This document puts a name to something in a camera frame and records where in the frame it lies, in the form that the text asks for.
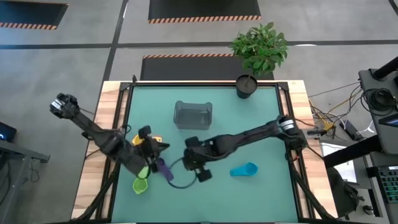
blue cup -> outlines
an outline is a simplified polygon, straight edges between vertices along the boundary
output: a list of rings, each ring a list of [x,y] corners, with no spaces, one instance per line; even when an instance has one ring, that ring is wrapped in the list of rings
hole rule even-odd
[[[229,174],[231,177],[236,177],[236,176],[253,176],[254,174],[257,173],[259,170],[259,167],[251,162],[248,162],[247,164],[231,169]]]

green table surface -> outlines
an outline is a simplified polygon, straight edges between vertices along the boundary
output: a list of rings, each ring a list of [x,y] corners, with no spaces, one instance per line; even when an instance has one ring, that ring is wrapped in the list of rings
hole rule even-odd
[[[182,130],[173,122],[175,102],[213,104],[209,130]],[[153,135],[171,146],[161,157],[170,165],[183,156],[184,140],[236,134],[263,125],[280,114],[274,87],[259,87],[248,99],[237,97],[230,86],[136,86],[128,124],[131,140],[139,128],[150,125]],[[112,222],[297,222],[285,145],[276,138],[243,147],[226,159],[208,162],[213,178],[188,189],[172,188],[161,174],[151,174],[148,189],[136,195],[135,176],[121,167]],[[230,169],[247,162],[258,165],[253,177],[231,177]],[[173,183],[186,185],[194,173],[182,162],[173,167]]]

black flower pot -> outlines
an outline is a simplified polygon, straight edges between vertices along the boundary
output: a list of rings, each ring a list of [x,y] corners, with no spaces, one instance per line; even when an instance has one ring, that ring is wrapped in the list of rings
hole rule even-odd
[[[242,99],[249,98],[257,90],[257,80],[253,76],[249,78],[249,75],[241,75],[235,85],[236,93]]]

yellow cable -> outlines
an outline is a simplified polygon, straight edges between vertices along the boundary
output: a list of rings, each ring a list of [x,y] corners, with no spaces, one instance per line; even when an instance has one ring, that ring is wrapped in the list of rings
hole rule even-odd
[[[358,90],[353,96],[351,96],[350,98],[348,98],[347,100],[339,103],[337,106],[335,106],[334,108],[330,109],[330,111],[328,111],[328,113],[332,112],[334,109],[342,106],[343,104],[347,103],[350,99],[355,98],[356,95],[358,95],[358,93],[360,93],[362,91],[362,89]]]
[[[314,107],[312,101],[309,100],[309,102],[310,102],[310,105],[311,105],[312,107]],[[331,122],[325,120],[324,117],[321,116],[321,113],[316,113],[316,114],[317,114],[317,116],[320,118],[320,120],[323,122],[323,129],[324,129],[324,130],[330,129],[330,127],[333,126]]]

cable bundle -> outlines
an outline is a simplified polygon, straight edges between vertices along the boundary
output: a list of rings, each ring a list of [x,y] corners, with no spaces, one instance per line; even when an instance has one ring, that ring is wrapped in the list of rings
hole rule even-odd
[[[385,116],[397,108],[397,100],[391,91],[386,88],[368,89],[362,93],[361,104],[365,110],[373,115]],[[383,114],[373,113],[370,110],[385,112]]]

